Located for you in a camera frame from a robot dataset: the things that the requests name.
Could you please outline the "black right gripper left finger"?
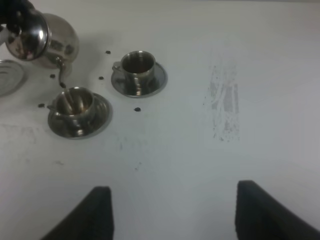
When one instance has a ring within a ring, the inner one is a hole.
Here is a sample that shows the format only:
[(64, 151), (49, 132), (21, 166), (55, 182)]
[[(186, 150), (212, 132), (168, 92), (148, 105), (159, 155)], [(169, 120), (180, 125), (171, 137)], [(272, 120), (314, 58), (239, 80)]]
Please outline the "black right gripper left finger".
[(43, 239), (112, 240), (114, 231), (111, 189), (97, 186)]

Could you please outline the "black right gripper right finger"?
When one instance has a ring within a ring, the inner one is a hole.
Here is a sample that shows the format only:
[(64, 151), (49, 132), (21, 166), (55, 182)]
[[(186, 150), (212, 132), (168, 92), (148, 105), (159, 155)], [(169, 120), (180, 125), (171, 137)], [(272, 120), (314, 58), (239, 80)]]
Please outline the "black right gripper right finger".
[(320, 231), (252, 180), (237, 184), (235, 232), (239, 240), (318, 240)]

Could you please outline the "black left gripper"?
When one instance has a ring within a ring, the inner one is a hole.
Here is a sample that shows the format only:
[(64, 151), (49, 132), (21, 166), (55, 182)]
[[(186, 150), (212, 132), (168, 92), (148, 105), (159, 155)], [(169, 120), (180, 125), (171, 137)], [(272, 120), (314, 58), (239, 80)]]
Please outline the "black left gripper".
[(29, 0), (0, 0), (0, 24), (6, 25), (11, 32), (18, 33), (24, 18), (34, 5)]

